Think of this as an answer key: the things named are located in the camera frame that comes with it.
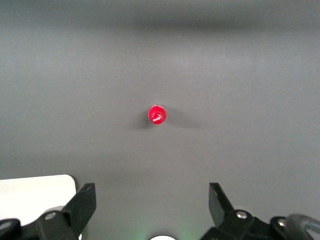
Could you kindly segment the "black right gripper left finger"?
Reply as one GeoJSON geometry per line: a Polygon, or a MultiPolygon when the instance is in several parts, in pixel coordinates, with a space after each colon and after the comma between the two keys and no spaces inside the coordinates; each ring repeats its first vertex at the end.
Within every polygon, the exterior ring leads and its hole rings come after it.
{"type": "Polygon", "coordinates": [[[2,240],[77,240],[97,207],[96,186],[86,183],[62,208],[22,226],[17,218],[0,221],[2,240]]]}

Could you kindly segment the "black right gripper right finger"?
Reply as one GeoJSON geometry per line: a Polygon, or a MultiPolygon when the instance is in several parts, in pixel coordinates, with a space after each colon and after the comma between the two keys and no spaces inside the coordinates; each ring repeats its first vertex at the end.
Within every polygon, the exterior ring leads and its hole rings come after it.
{"type": "Polygon", "coordinates": [[[214,226],[202,240],[310,240],[306,227],[293,217],[275,216],[269,223],[248,211],[235,209],[219,183],[210,183],[208,207],[214,226]]]}

